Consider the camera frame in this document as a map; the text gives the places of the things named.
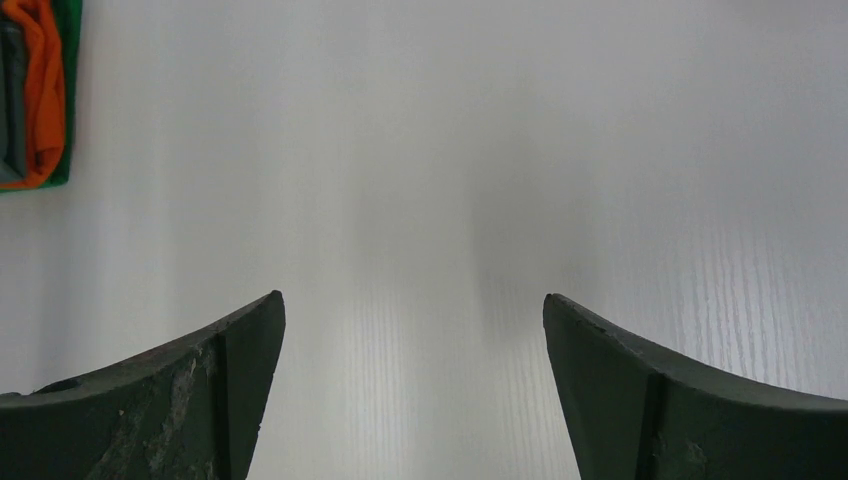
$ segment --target gray cloth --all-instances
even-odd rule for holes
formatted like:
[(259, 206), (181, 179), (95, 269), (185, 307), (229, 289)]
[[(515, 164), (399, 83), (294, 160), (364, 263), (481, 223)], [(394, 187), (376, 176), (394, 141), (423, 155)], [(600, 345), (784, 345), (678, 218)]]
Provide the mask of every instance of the gray cloth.
[[(26, 165), (26, 109), (24, 107), (24, 82), (26, 81), (28, 55), (24, 43), (24, 33), (18, 24), (3, 20), (0, 22), (0, 40), (3, 45), (2, 74), (4, 86), (3, 100), (0, 101), (0, 152), (4, 152), (3, 163), (6, 170), (16, 173), (17, 178), (5, 181), (17, 181), (27, 174)], [(3, 169), (0, 168), (0, 181)]]

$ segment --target tabletop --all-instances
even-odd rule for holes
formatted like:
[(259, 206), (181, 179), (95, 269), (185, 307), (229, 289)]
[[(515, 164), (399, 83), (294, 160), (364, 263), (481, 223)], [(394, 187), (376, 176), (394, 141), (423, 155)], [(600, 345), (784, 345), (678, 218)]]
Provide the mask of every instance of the tabletop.
[(550, 292), (848, 398), (846, 41), (838, 0), (88, 1), (71, 181), (0, 197), (0, 389), (280, 289), (251, 478), (578, 478)]

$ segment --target white table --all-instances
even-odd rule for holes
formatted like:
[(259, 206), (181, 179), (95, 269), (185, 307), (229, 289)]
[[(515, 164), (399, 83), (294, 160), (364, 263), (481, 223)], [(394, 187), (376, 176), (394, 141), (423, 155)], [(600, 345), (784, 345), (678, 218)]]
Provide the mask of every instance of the white table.
[(848, 7), (811, 1), (88, 0), (71, 183), (0, 197), (0, 389), (279, 288), (251, 478), (577, 478), (554, 291), (848, 398)]

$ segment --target folded cloth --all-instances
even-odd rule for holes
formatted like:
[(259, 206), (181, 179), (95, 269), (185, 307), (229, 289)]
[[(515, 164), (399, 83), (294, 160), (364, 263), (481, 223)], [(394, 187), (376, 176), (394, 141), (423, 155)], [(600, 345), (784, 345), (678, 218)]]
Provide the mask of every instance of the folded cloth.
[(37, 188), (59, 165), (65, 147), (62, 41), (49, 0), (4, 0), (2, 9), (23, 28), (29, 65), (24, 84), (27, 174), (0, 188)]
[[(71, 154), (74, 140), (75, 94), (77, 81), (77, 58), (82, 26), (83, 0), (53, 0), (53, 16), (62, 39), (62, 63), (65, 73), (65, 149), (56, 170), (38, 188), (50, 188), (68, 182), (71, 170)], [(3, 193), (22, 190), (2, 189)]]
[[(0, 55), (0, 78), (5, 78), (5, 55)], [(12, 165), (6, 163), (6, 147), (9, 142), (9, 128), (6, 125), (6, 89), (0, 91), (0, 183), (18, 181), (22, 178)]]
[(26, 109), (24, 108), (24, 82), (27, 72), (27, 52), (24, 45), (24, 32), (15, 22), (0, 21), (0, 40), (3, 46), (3, 73), (5, 83), (6, 115), (0, 118), (0, 124), (6, 123), (4, 132), (7, 142), (0, 148), (6, 165), (16, 174), (14, 180), (26, 175)]

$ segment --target orange cloth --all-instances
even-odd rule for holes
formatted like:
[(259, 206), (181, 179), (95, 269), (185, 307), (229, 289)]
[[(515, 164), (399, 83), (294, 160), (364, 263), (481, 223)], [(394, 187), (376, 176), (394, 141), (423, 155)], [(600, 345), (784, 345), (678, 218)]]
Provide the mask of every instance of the orange cloth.
[(50, 0), (3, 0), (2, 9), (24, 30), (29, 67), (24, 82), (27, 175), (0, 189), (36, 188), (56, 169), (65, 147), (62, 40)]

